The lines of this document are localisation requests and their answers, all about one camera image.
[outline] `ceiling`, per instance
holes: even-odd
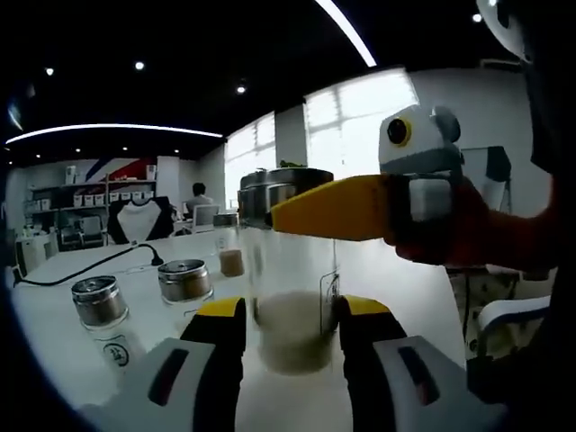
[[[117,4],[14,6],[3,23],[11,60],[5,100],[17,107],[23,132],[106,122],[225,137],[315,90],[374,70],[313,0],[206,3],[123,4],[121,10]],[[376,69],[473,67],[481,58],[507,56],[485,25],[473,22],[472,0],[335,3]],[[136,61],[145,64],[141,71]],[[244,94],[236,93],[240,84]],[[5,139],[23,133],[7,116],[4,126]],[[198,159],[223,141],[166,131],[75,130],[22,139],[3,154],[13,166],[175,150]]]

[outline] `white table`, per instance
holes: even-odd
[[[210,256],[214,233],[149,242],[165,260],[205,259],[217,299],[246,295],[247,277],[227,279],[218,272],[218,259]],[[29,274],[29,279],[52,281],[123,250],[109,246],[61,253]],[[342,293],[374,298],[386,304],[409,335],[422,335],[464,367],[464,341],[460,320],[443,267],[418,265],[398,258],[381,240],[338,245]],[[165,337],[175,336],[170,310],[159,296],[157,270],[149,265],[150,251],[142,248],[54,287],[19,284],[13,290],[31,347],[60,393],[74,407],[102,403],[115,391],[115,378],[80,326],[70,297],[76,280],[110,275],[130,306],[130,320],[142,344],[151,349]],[[352,410],[342,374],[343,356],[335,339],[331,365],[304,377],[283,377],[260,363],[255,345],[258,334],[248,323],[247,351],[237,408],[238,431],[351,431]]]

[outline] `window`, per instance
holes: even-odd
[[[274,113],[250,123],[228,137],[224,153],[226,207],[238,208],[240,179],[259,168],[276,168]]]
[[[404,69],[391,69],[325,88],[306,98],[308,164],[336,179],[380,173],[383,119],[417,104]]]

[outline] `led light strip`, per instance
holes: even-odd
[[[332,2],[332,0],[316,0],[316,3],[318,3],[320,7],[324,9],[324,11],[328,15],[330,15],[330,18],[334,20],[334,23],[336,23],[337,26],[340,27],[340,30],[344,32],[344,34],[352,42],[352,45],[354,45],[354,48],[356,48],[358,54],[362,56],[362,59],[364,59],[366,65],[369,68],[376,66],[376,61],[374,60],[374,57],[372,57],[372,54],[370,53],[368,48],[366,47],[366,44],[364,43],[364,41],[362,40],[356,29],[352,26],[350,21],[344,16],[342,11],[338,9],[338,6],[336,6],[334,2]]]
[[[170,128],[167,126],[150,126],[147,124],[128,124],[128,123],[94,123],[94,124],[72,124],[70,126],[58,126],[57,128],[48,128],[35,130],[34,132],[24,133],[17,137],[10,138],[5,144],[10,144],[15,141],[24,140],[26,138],[43,135],[45,133],[61,132],[61,131],[74,131],[79,129],[144,129],[150,131],[168,131],[168,132],[181,132],[190,133],[192,135],[203,135],[204,137],[222,138],[223,135],[219,133],[202,132],[201,130]]]

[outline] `black cable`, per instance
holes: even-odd
[[[464,289],[466,292],[466,300],[464,301],[464,322],[462,323],[462,334],[464,342],[466,342],[466,332],[468,331],[468,319],[470,318],[470,276],[464,276]]]
[[[82,273],[85,273],[88,270],[92,270],[94,267],[98,267],[101,264],[107,263],[108,261],[111,261],[117,257],[121,257],[122,255],[127,254],[128,252],[131,252],[132,250],[135,250],[138,248],[148,248],[152,251],[152,254],[154,256],[152,257],[151,264],[153,266],[162,266],[164,264],[164,260],[160,257],[158,252],[151,245],[149,245],[147,243],[142,243],[140,245],[136,245],[136,246],[129,247],[128,249],[124,249],[123,251],[118,252],[117,254],[107,256],[106,258],[101,259],[100,261],[97,261],[97,262],[89,265],[88,267],[83,268],[82,270],[80,270],[78,272],[75,272],[73,274],[69,274],[68,276],[63,277],[62,279],[59,279],[59,280],[54,281],[54,282],[35,282],[35,281],[29,281],[27,279],[21,279],[20,281],[16,281],[16,282],[26,282],[27,284],[38,285],[38,286],[54,286],[54,285],[62,284],[63,282],[65,282],[69,279],[72,279],[73,277],[81,275]]]

